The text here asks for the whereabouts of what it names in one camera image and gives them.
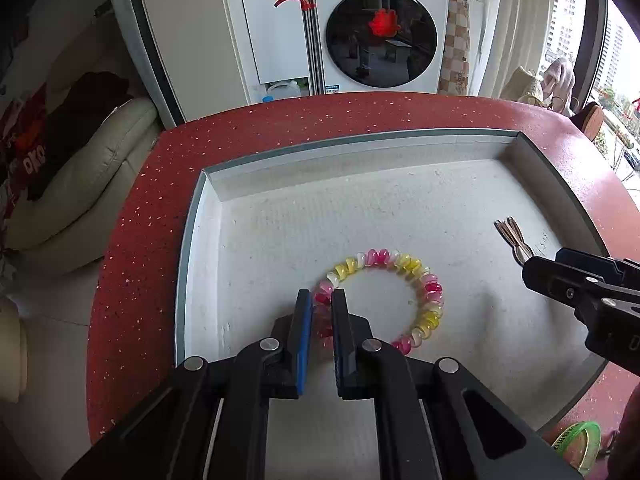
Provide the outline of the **gold bunny hair clip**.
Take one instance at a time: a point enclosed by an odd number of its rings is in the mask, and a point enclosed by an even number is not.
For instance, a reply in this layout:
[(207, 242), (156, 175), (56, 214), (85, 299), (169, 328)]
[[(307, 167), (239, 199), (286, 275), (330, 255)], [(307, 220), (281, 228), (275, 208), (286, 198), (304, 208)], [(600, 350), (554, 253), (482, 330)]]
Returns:
[(524, 266), (528, 259), (533, 258), (533, 249), (527, 245), (523, 232), (513, 217), (496, 220), (494, 227), (511, 247), (513, 258), (520, 266)]

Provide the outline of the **green translucent bangle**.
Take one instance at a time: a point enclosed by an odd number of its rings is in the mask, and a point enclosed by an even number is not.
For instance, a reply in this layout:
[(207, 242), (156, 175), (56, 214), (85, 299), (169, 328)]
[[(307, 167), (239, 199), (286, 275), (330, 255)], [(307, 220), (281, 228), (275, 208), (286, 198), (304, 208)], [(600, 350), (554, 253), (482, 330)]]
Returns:
[(600, 453), (602, 430), (594, 420), (574, 422), (553, 440), (551, 447), (583, 477), (590, 473)]

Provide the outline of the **orange wooden chair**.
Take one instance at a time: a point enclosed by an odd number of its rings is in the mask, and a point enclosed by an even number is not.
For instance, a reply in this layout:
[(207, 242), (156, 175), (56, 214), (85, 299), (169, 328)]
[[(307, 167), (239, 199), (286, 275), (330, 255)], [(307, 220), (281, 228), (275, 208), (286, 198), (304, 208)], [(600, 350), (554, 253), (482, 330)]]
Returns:
[(589, 141), (593, 142), (604, 123), (604, 113), (598, 103), (590, 102), (579, 113), (572, 116), (570, 121)]

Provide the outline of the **pink white cloth pile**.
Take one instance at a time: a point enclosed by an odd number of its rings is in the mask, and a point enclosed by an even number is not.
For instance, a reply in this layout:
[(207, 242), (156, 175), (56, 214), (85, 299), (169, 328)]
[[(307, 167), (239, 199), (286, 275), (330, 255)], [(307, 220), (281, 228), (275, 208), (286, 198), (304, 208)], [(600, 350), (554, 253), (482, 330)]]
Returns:
[(574, 84), (573, 65), (567, 58), (557, 58), (541, 76), (518, 66), (503, 86), (499, 98), (543, 107), (570, 117), (574, 115), (570, 110)]

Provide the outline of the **checkered folded board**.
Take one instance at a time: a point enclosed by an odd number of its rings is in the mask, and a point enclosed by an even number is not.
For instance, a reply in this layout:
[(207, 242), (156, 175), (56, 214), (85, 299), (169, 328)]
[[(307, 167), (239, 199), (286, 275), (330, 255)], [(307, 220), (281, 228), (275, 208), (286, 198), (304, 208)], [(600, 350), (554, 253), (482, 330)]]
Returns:
[(470, 82), (469, 0), (448, 0), (444, 56), (440, 70), (438, 93), (466, 96)]

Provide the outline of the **cream leather sofa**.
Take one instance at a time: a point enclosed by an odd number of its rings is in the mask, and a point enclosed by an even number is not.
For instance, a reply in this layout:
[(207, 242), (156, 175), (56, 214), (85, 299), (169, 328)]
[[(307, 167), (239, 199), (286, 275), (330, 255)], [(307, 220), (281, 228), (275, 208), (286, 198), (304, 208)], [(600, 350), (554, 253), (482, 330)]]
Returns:
[(2, 221), (2, 255), (17, 270), (66, 274), (101, 258), (120, 208), (163, 130), (112, 14), (98, 18), (52, 64), (43, 81), (48, 115), (88, 72), (128, 79), (131, 99), (108, 115), (39, 200), (28, 200), (26, 188), (11, 217)]

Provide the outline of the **lower white washing machine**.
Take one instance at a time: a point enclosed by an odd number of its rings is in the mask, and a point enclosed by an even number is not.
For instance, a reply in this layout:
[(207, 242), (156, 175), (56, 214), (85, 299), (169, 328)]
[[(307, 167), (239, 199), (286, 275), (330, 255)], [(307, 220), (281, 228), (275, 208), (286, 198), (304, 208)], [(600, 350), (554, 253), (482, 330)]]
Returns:
[(436, 92), (448, 1), (316, 0), (324, 92)]

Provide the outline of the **white detergent jug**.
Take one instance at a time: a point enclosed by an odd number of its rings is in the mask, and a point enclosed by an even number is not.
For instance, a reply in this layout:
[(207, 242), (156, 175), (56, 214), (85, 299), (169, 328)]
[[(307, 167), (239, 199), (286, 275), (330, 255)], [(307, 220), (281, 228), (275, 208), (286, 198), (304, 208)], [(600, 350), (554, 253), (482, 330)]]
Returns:
[(295, 79), (270, 82), (270, 84), (258, 84), (255, 87), (255, 96), (258, 103), (297, 99), (303, 95)]

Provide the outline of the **black clothing on sofa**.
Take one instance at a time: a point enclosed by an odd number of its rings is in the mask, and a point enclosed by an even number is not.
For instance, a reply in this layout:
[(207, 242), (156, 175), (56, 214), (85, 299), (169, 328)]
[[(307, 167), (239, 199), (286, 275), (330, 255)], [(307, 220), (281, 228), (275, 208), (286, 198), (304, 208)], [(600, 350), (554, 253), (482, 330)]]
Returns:
[(54, 176), (83, 148), (111, 112), (131, 99), (129, 80), (110, 72), (84, 73), (44, 128), (46, 161), (28, 187), (27, 199), (40, 199)]

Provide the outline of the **red printed blanket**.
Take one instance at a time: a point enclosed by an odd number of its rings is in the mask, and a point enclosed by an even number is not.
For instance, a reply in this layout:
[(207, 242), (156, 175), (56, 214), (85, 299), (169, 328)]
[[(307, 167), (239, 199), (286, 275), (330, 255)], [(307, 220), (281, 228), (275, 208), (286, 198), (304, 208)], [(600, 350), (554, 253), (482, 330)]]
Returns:
[(23, 192), (46, 163), (44, 129), (47, 84), (26, 99), (14, 99), (1, 116), (1, 221), (11, 217)]

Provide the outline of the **red handled mop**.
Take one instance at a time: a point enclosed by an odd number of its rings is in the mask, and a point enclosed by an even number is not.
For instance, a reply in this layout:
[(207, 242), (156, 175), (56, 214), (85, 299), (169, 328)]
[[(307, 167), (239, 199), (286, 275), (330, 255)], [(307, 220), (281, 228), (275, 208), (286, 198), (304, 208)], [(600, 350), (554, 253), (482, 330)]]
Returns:
[(309, 72), (309, 94), (311, 96), (322, 96), (324, 93), (324, 71), (317, 16), (317, 0), (277, 0), (273, 6), (277, 8), (288, 1), (297, 1), (300, 5), (300, 13), (303, 15)]

